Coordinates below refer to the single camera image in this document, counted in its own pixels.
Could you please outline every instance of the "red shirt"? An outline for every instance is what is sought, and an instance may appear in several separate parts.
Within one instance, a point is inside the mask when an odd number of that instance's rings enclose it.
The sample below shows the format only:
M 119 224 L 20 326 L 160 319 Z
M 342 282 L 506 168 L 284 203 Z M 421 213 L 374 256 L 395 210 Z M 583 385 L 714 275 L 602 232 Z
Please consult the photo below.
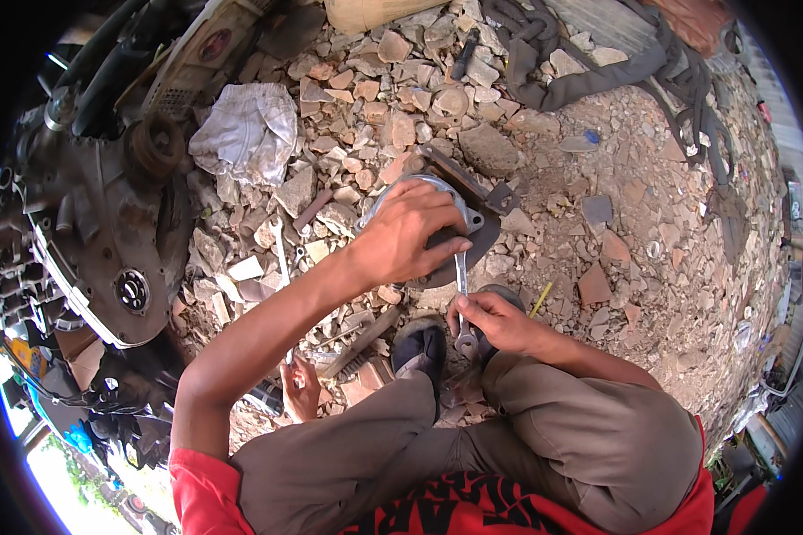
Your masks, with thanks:
M 185 535 L 253 533 L 238 508 L 240 474 L 232 465 L 178 448 L 170 454 L 170 476 Z M 709 533 L 713 505 L 711 474 L 700 466 L 681 506 L 645 534 Z M 505 477 L 477 472 L 447 473 L 426 482 L 407 497 L 363 515 L 341 535 L 386 532 L 604 535 L 566 508 L 525 492 Z

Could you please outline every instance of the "hand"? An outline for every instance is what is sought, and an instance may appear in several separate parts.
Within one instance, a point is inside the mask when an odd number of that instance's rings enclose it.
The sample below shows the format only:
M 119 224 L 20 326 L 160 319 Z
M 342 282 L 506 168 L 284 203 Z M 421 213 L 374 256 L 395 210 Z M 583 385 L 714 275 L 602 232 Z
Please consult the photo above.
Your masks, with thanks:
M 291 366 L 280 364 L 282 376 L 282 402 L 296 424 L 315 420 L 319 411 L 321 385 L 315 366 L 297 355 Z
M 457 295 L 450 303 L 446 321 L 453 337 L 460 329 L 458 314 L 481 330 L 495 348 L 513 353 L 534 354 L 540 337 L 550 327 L 542 325 L 499 294 L 481 292 L 468 297 Z
M 443 227 L 453 227 L 461 236 L 426 250 L 429 236 Z M 358 275 L 374 288 L 428 275 L 456 252 L 472 247 L 464 237 L 467 233 L 449 192 L 412 179 L 393 187 L 375 217 L 343 250 L 361 267 Z

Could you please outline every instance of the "dirt ground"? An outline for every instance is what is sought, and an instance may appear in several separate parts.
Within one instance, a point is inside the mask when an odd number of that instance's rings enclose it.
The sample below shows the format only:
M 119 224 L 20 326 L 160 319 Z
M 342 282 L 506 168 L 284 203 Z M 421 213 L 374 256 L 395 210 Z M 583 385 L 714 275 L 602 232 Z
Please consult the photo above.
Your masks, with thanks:
M 452 6 L 435 13 L 452 16 L 447 9 Z M 197 227 L 223 246 L 224 266 L 256 255 L 265 272 L 262 281 L 274 288 L 278 265 L 267 241 L 268 214 L 280 213 L 290 229 L 292 207 L 302 210 L 317 189 L 330 187 L 335 191 L 335 206 L 341 208 L 314 222 L 308 240 L 290 230 L 287 233 L 289 261 L 295 245 L 307 245 L 309 253 L 293 277 L 308 270 L 327 252 L 348 242 L 348 237 L 333 232 L 334 223 L 350 227 L 352 218 L 368 210 L 385 183 L 397 177 L 387 167 L 414 142 L 430 140 L 481 184 L 492 187 L 496 180 L 479 171 L 483 162 L 496 156 L 486 147 L 463 142 L 465 131 L 487 125 L 522 153 L 513 156 L 510 165 L 514 168 L 503 177 L 522 201 L 520 210 L 503 223 L 497 243 L 472 268 L 471 288 L 507 284 L 519 292 L 528 310 L 552 284 L 535 318 L 648 370 L 687 410 L 699 414 L 706 428 L 707 450 L 716 449 L 728 433 L 733 413 L 759 377 L 762 362 L 757 348 L 776 314 L 782 293 L 779 282 L 785 280 L 786 258 L 778 246 L 785 193 L 782 174 L 769 128 L 755 108 L 757 97 L 749 77 L 743 73 L 724 77 L 730 91 L 727 111 L 718 109 L 713 96 L 709 97 L 732 135 L 737 166 L 733 186 L 747 206 L 746 245 L 737 262 L 730 264 L 724 255 L 720 221 L 706 211 L 714 180 L 708 166 L 688 168 L 662 111 L 642 90 L 625 86 L 584 98 L 556 113 L 517 111 L 503 84 L 500 54 L 504 50 L 498 44 L 480 46 L 477 55 L 500 78 L 490 88 L 464 80 L 474 98 L 460 127 L 444 128 L 418 108 L 410 90 L 432 91 L 441 85 L 441 63 L 451 62 L 459 43 L 453 41 L 451 54 L 429 58 L 420 43 L 423 34 L 397 22 L 353 37 L 337 35 L 327 26 L 313 46 L 291 62 L 260 52 L 248 62 L 248 69 L 255 67 L 251 74 L 257 81 L 286 84 L 300 104 L 303 150 L 293 155 L 289 180 L 307 168 L 315 171 L 311 184 L 297 190 L 283 186 L 279 191 L 193 171 L 188 183 L 194 209 L 203 216 L 197 219 Z M 427 30 L 427 24 L 435 24 L 432 19 L 417 23 L 414 26 Z M 395 63 L 378 59 L 377 44 L 387 30 L 411 42 L 409 57 Z M 436 69 L 423 71 L 421 65 Z M 353 80 L 338 89 L 344 80 L 334 77 L 349 69 L 354 71 Z M 542 72 L 548 72 L 547 66 Z M 363 82 L 375 82 L 379 90 L 371 101 Z M 332 102 L 300 99 L 310 83 L 333 87 L 336 98 Z M 437 96 L 436 91 L 430 95 Z M 433 103 L 432 109 L 449 113 L 453 104 L 447 98 Z M 532 122 L 519 121 L 517 114 L 528 114 Z M 559 148 L 567 137 L 587 130 L 600 135 L 591 152 Z M 584 199 L 600 196 L 612 206 L 612 221 L 607 225 L 590 224 L 589 214 L 582 209 Z M 196 237 L 183 287 L 184 305 L 177 305 L 172 325 L 190 358 L 225 324 L 257 305 L 241 302 L 245 300 L 238 285 L 228 279 L 225 269 L 210 265 L 208 250 Z M 652 254 L 656 249 L 659 254 Z M 580 280 L 599 267 L 607 286 L 604 293 L 610 295 L 584 304 Z M 376 288 L 325 318 L 300 348 L 311 351 L 342 332 L 352 316 L 368 321 L 395 299 L 401 299 L 405 310 L 399 325 L 412 317 L 445 313 L 454 294 L 454 284 L 424 292 L 410 290 L 406 295 Z M 736 331 L 744 319 L 750 323 L 748 343 L 737 350 Z M 394 333 L 390 329 L 373 343 L 370 354 L 388 356 Z M 339 353 L 353 336 L 322 351 Z M 473 386 L 445 393 L 447 407 L 439 425 L 473 424 L 493 415 L 474 388 L 475 372 L 464 373 L 468 364 L 450 349 L 446 378 L 451 384 L 464 379 L 461 385 L 472 379 Z M 352 379 L 342 385 L 336 380 L 325 384 L 320 415 L 343 412 L 368 394 L 365 381 L 356 374 Z M 270 419 L 240 401 L 230 423 L 230 451 L 235 452 L 250 438 L 291 421 Z

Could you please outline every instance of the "wrench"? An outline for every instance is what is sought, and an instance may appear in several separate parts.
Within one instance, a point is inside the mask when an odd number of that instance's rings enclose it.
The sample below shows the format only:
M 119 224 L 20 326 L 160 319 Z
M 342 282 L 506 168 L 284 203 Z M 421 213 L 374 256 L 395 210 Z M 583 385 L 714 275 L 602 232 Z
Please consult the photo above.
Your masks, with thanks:
M 284 288 L 291 283 L 291 277 L 289 276 L 289 265 L 286 264 L 286 252 L 282 247 L 282 219 L 278 215 L 271 216 L 268 227 L 274 233 L 274 237 L 277 238 L 277 257 L 280 260 L 280 288 Z M 291 366 L 293 359 L 294 349 L 289 349 L 289 352 L 286 353 L 286 366 Z
M 467 296 L 467 251 L 455 254 L 455 278 L 458 282 L 458 291 Z M 458 314 L 458 324 L 460 329 L 458 338 L 455 339 L 455 349 L 458 353 L 472 360 L 479 351 L 479 340 L 471 333 L 470 322 L 461 314 Z
M 300 262 L 300 259 L 302 259 L 305 256 L 306 256 L 306 250 L 303 247 L 301 246 L 295 247 L 294 262 L 292 263 L 292 267 L 297 267 L 298 263 Z

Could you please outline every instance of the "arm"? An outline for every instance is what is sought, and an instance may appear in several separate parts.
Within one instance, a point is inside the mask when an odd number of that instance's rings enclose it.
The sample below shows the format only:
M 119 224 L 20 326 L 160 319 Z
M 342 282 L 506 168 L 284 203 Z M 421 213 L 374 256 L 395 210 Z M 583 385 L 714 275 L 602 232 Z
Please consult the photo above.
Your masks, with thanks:
M 495 348 L 528 354 L 576 378 L 635 383 L 663 391 L 658 382 L 639 366 L 557 333 L 497 294 L 470 294 L 468 298 L 459 295 L 447 314 L 455 336 L 459 313 L 480 328 Z
M 225 460 L 235 402 L 335 308 L 375 286 L 426 275 L 471 247 L 457 237 L 426 250 L 428 236 L 447 226 L 467 233 L 448 193 L 422 181 L 393 188 L 356 240 L 226 327 L 185 369 L 175 397 L 173 448 Z

